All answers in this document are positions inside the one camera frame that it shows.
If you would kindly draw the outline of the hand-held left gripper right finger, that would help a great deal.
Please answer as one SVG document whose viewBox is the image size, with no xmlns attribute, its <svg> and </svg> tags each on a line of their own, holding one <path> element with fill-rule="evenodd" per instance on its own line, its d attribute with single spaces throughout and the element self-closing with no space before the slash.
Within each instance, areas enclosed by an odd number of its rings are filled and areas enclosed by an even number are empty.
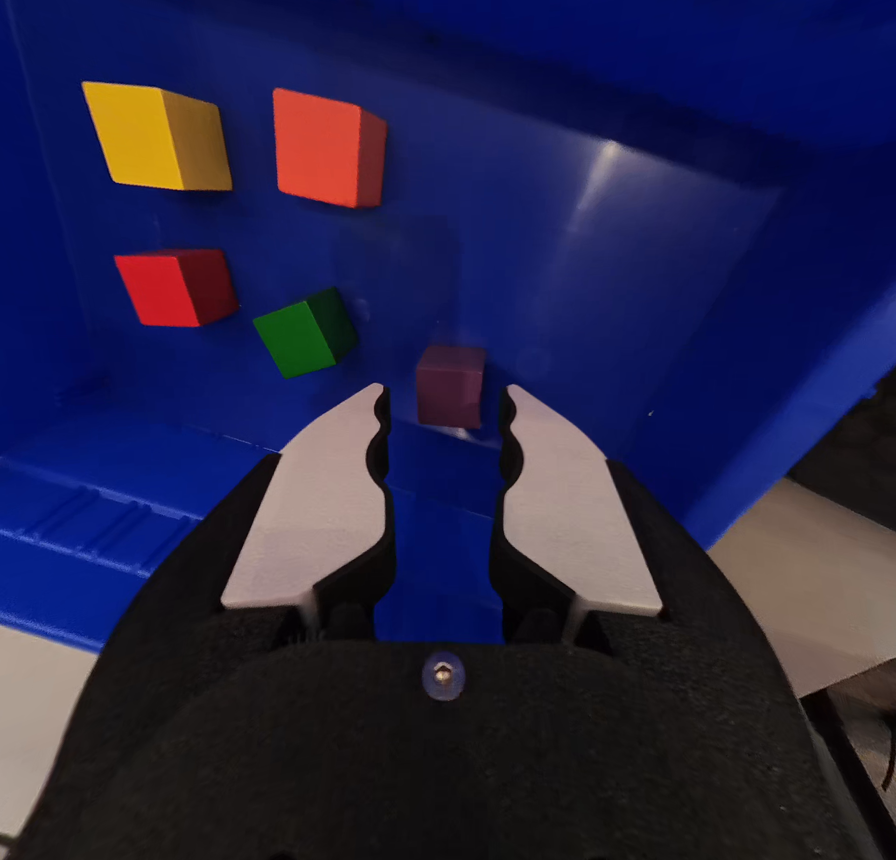
<svg viewBox="0 0 896 860">
<path fill-rule="evenodd" d="M 663 604 L 607 457 L 521 386 L 504 388 L 490 582 L 504 616 L 656 617 Z"/>
</svg>

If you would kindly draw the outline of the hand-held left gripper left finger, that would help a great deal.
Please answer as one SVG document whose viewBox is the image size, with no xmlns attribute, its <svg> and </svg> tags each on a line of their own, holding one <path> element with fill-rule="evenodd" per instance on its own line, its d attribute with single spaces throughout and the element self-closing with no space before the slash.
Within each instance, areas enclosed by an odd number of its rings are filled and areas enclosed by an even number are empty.
<svg viewBox="0 0 896 860">
<path fill-rule="evenodd" d="M 396 568 L 390 430 L 390 392 L 373 383 L 282 448 L 221 594 L 225 608 L 373 609 Z"/>
</svg>

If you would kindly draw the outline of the green wooden cube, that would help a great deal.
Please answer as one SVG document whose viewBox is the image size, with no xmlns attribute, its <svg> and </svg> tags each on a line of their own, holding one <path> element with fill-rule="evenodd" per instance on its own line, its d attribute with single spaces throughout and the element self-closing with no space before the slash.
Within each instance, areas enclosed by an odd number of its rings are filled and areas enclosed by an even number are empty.
<svg viewBox="0 0 896 860">
<path fill-rule="evenodd" d="M 252 324 L 284 379 L 335 366 L 358 343 L 337 287 L 254 318 Z"/>
</svg>

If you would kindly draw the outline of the purple wooden cube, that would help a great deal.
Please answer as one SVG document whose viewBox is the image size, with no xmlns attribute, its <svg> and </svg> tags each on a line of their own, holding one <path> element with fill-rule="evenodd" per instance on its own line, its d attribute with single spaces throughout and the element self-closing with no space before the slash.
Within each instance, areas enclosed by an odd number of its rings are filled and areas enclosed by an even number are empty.
<svg viewBox="0 0 896 860">
<path fill-rule="evenodd" d="M 420 425 L 479 429 L 486 361 L 482 348 L 428 346 L 416 369 Z"/>
</svg>

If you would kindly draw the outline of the blue plastic bin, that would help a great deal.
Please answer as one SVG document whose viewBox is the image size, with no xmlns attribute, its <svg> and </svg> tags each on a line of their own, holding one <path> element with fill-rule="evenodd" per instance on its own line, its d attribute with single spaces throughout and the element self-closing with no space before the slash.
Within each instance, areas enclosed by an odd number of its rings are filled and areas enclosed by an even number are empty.
<svg viewBox="0 0 896 860">
<path fill-rule="evenodd" d="M 499 642 L 488 579 L 500 394 L 520 384 L 711 545 L 890 367 L 755 449 L 890 292 L 894 0 L 672 50 L 733 122 L 586 74 L 654 62 L 664 0 L 2 0 L 2 625 L 99 652 L 139 589 L 266 455 L 372 383 L 391 396 L 388 641 Z M 83 82 L 218 106 L 233 189 L 114 182 Z M 388 126 L 380 206 L 277 184 L 273 91 Z M 883 100 L 882 108 L 875 107 Z M 844 119 L 864 118 L 870 139 Z M 140 323 L 114 257 L 218 249 L 239 301 Z M 358 343 L 284 379 L 252 324 L 337 287 Z M 481 427 L 422 426 L 430 345 L 487 351 Z"/>
</svg>

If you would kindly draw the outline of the red wooden cube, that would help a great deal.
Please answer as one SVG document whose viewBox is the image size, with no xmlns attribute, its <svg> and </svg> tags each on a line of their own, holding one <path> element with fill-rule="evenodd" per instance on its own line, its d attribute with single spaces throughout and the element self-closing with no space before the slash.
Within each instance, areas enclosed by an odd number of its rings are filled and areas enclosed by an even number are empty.
<svg viewBox="0 0 896 860">
<path fill-rule="evenodd" d="M 223 251 L 176 249 L 118 254 L 118 273 L 141 324 L 199 328 L 239 309 Z"/>
</svg>

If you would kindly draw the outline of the orange wooden cube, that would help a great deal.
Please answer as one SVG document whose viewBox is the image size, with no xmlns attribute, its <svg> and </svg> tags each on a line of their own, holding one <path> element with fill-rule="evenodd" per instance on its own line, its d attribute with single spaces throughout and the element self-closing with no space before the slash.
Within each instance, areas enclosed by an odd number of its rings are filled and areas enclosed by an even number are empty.
<svg viewBox="0 0 896 860">
<path fill-rule="evenodd" d="M 359 105 L 276 88 L 281 192 L 350 209 L 381 205 L 388 126 Z"/>
</svg>

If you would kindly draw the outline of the yellow wooden cube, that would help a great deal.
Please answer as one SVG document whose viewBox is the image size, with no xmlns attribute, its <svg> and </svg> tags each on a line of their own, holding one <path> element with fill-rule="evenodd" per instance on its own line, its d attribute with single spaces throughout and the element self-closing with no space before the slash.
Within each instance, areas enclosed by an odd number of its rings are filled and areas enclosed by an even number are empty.
<svg viewBox="0 0 896 860">
<path fill-rule="evenodd" d="M 230 192 L 218 106 L 157 87 L 83 82 L 111 179 L 177 192 Z"/>
</svg>

